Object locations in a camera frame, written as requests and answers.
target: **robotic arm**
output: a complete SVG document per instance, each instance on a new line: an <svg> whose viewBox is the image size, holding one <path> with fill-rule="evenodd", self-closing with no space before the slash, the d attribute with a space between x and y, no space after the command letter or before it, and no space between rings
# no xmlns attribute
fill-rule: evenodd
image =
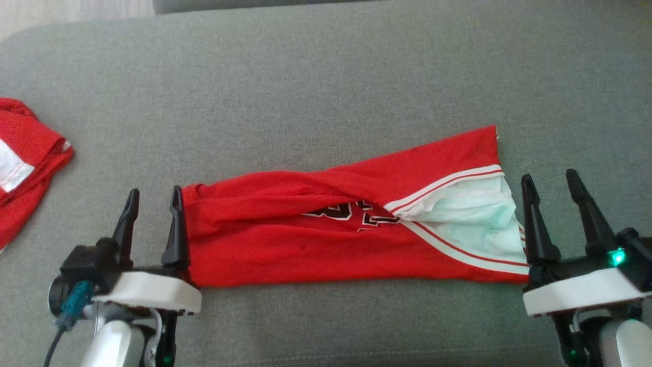
<svg viewBox="0 0 652 367"><path fill-rule="evenodd" d="M48 306L59 332L77 318L95 319L95 337L81 367L172 367L177 318L200 311L201 293L190 282L181 188L174 187L172 224L161 266L134 268L131 261L139 193L133 189L113 237L95 246L76 246L48 291Z"/></svg>
<svg viewBox="0 0 652 367"><path fill-rule="evenodd" d="M586 256L575 259L562 259L553 245L532 177L521 182L527 314L552 318L567 366L650 366L652 330L640 321L641 302L652 296L652 240L632 228L614 234L577 172L568 170L566 179L586 237Z"/></svg>

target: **white trim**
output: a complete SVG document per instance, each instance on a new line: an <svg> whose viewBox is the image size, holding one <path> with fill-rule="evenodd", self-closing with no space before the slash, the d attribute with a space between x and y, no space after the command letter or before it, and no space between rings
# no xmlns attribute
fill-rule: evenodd
<svg viewBox="0 0 652 367"><path fill-rule="evenodd" d="M0 140L0 188L6 193L17 188L34 171L7 143Z"/></svg>
<svg viewBox="0 0 652 367"><path fill-rule="evenodd" d="M497 263L495 261L482 260L476 257L466 255L465 253L459 252L453 247L442 243L437 238L434 238L431 234L424 231L422 228L420 228L418 225L414 224L413 222L401 221L400 223L406 226L412 232L414 232L417 236L421 237L424 241L428 242L432 247L442 252L444 255L452 257L453 259L460 261L461 263L475 266L476 268L493 270L496 272L506 272L511 274L527 275L529 272L529 268L527 266Z"/></svg>
<svg viewBox="0 0 652 367"><path fill-rule="evenodd" d="M492 173L492 174L482 175L483 173L493 172L493 171L496 171L496 170L501 170L501 172L495 172L495 173ZM469 176L471 174L478 174L480 176L464 177L464 176ZM490 177L497 177L497 176L504 176L504 175L505 175L505 173L502 172L502 168L500 167L500 165L490 165L490 166L486 166L486 167L479 167L479 168L473 168L473 169L470 169L470 170L463 170L463 171L460 171L460 172L455 172L454 174L450 174L450 175L448 175L448 176L446 176L444 178L441 178L441 179L431 183L430 185L427 185L426 187L422 188L421 190L417 191L416 193L414 193L412 195L406 196L406 197L404 197L402 199L394 200L392 202L388 202L384 206L384 208L386 209L386 211L396 215L396 213L394 212L396 210L396 208L398 208L399 206L402 206L402 205L406 205L406 204L408 204L408 203L410 203L411 201L414 200L415 202L413 202L410 205L405 206L405 207L400 209L401 212L403 212L405 210L408 210L412 206L416 205L419 202L417 199L419 199L421 196L425 196L426 194L428 194L429 191L433 191L434 189L448 187L450 185L454 185L454 184L456 184L458 182L461 182L461 181L477 180L479 178L490 178Z"/></svg>

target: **red stripe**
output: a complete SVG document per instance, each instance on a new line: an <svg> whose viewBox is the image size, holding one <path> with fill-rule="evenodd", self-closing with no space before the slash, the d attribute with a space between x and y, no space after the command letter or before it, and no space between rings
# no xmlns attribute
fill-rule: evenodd
<svg viewBox="0 0 652 367"><path fill-rule="evenodd" d="M439 186L437 186L437 187L435 187L435 188L433 188L433 189L431 189L431 190L428 190L428 192L423 193L422 195L420 195L420 196L417 197L416 199L410 201L409 203L407 203L407 204L403 204L403 205L401 205L401 206L397 206L396 208L394 208L394 209L392 210L391 213L394 214L394 215L396 215L396 211L398 211L399 209L401 209L401 208L405 208L406 206L408 206L408 205L414 203L415 201L417 201L417 200L423 198L423 197L426 196L427 194L429 194L429 193L435 191L436 189L439 189L440 187L442 187L442 186L444 186L444 185L448 185L449 183L451 183L451 182L453 182L453 181L459 180L460 178L475 177L475 176L484 176L485 174L493 174L493 173L498 173L498 172L503 172L503 170L493 170L493 171L491 171L491 172L473 173L473 174L467 174L467 175L465 175L465 176L460 176L460 177L452 178L452 179L450 179L450 180L444 182L443 184L441 184L441 185L439 185Z"/></svg>
<svg viewBox="0 0 652 367"><path fill-rule="evenodd" d="M422 230L428 232L428 233L429 233L431 236L433 236L434 238L437 238L437 239L438 239L442 244L445 244L446 246L449 246L450 248L452 248L452 249L454 249L454 250L456 250L456 251L459 251L459 252L463 253L464 255L467 255L467 256L470 256L470 257L474 257L474 258L476 258L476 259L480 259L480 260L484 260L484 261L490 261L490 262L492 262L492 263L501 263L501 264L509 264L509 265L516 265L516 266L525 266L525 267L528 267L528 266L529 266L529 265L524 264L524 263L515 263L514 261L506 261L506 260L489 259L489 258L487 258L487 257L482 257L482 256L474 255L474 254L472 254L472 253L468 253L468 252L464 251L463 249L460 249L459 247L456 247L456 246L454 246L454 245L452 245L452 244L450 244L450 243L444 241L443 238L441 238L441 237L439 237L438 235L434 234L431 230L429 230L428 228L426 228L426 227L425 227L424 225L422 225L421 223L419 223L419 222L412 222L412 223L418 225L419 228L421 228Z"/></svg>

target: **red jersey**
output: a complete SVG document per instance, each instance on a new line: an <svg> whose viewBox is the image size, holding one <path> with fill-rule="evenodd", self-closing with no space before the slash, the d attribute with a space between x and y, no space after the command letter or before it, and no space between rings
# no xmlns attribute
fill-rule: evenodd
<svg viewBox="0 0 652 367"><path fill-rule="evenodd" d="M496 128L329 170L183 189L200 287L379 278L527 281Z"/></svg>
<svg viewBox="0 0 652 367"><path fill-rule="evenodd" d="M19 100L0 98L0 252L18 235L72 159L70 143Z"/></svg>

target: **gray couch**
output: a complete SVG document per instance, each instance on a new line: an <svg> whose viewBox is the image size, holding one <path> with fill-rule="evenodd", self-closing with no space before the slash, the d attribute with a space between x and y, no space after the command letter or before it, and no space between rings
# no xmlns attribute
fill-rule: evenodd
<svg viewBox="0 0 652 367"><path fill-rule="evenodd" d="M198 10L347 3L350 1L369 0L153 0L152 4L156 14L170 14L176 12L194 12Z"/></svg>
<svg viewBox="0 0 652 367"><path fill-rule="evenodd" d="M615 228L650 234L649 21L629 1L546 3L187 12L0 44L0 95L77 150L0 255L0 365L42 364L50 281L75 244L111 234L133 187L133 258L155 264L175 184L318 170L496 124L519 217L530 172L566 255L584 242L567 167ZM417 279L206 289L202 312L179 321L177 365L559 365L551 322L528 319L521 294ZM76 365L91 335L90 323L66 334L53 366Z"/></svg>

